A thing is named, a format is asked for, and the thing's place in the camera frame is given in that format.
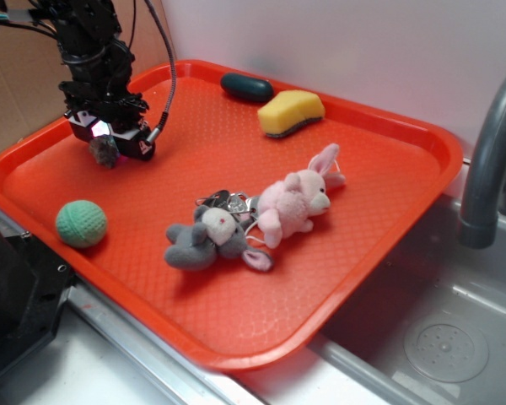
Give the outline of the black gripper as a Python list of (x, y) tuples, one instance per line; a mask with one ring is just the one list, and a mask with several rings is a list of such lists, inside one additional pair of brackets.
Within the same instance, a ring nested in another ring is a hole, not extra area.
[(155, 143), (147, 140), (150, 128), (132, 129), (147, 112), (148, 103), (140, 93), (128, 89), (135, 57), (126, 43), (111, 40), (92, 54), (75, 56), (62, 51), (61, 56), (72, 76), (71, 80), (61, 82), (59, 89), (72, 113), (68, 121), (73, 135), (90, 142), (105, 135), (105, 122), (131, 129), (111, 134), (120, 155), (151, 160)]

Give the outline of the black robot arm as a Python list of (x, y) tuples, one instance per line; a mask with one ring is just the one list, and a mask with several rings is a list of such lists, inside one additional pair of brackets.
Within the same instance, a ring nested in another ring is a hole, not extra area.
[(129, 91), (135, 57), (119, 39), (121, 26), (111, 1), (36, 1), (35, 22), (47, 20), (55, 31), (62, 62), (71, 79), (58, 88), (73, 135), (90, 143), (95, 127), (105, 124), (119, 154), (149, 161), (155, 145), (143, 121), (148, 103)]

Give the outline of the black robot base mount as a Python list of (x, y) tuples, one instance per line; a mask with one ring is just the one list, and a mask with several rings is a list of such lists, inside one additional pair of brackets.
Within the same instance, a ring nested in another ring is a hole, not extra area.
[(39, 238), (0, 230), (0, 378), (54, 339), (71, 279)]

